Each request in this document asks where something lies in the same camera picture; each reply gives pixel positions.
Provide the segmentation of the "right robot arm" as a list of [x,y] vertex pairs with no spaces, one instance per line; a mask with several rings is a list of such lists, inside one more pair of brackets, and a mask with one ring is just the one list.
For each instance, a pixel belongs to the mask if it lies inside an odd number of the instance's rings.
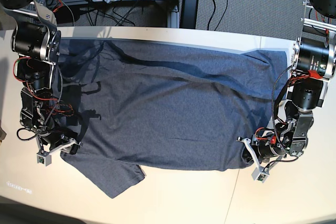
[[11,49],[18,54],[13,75],[23,84],[20,92],[21,128],[37,141],[37,162],[48,166],[54,153],[74,155],[79,146],[78,134],[59,124],[57,116],[73,116],[74,109],[62,100],[63,91],[54,96],[53,80],[63,84],[58,66],[61,32],[52,10],[45,0],[1,0],[1,8],[13,17]]

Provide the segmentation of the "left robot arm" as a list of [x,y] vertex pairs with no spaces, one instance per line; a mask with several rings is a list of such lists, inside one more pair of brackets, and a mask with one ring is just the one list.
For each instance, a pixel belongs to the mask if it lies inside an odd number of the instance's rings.
[[313,109],[322,107],[330,80],[335,76],[335,0],[305,0],[304,33],[293,45],[291,63],[280,76],[290,74],[279,95],[271,94],[272,128],[258,128],[251,138],[238,138],[252,157],[254,180],[265,182],[269,171],[287,156],[296,161],[308,145],[314,123]]

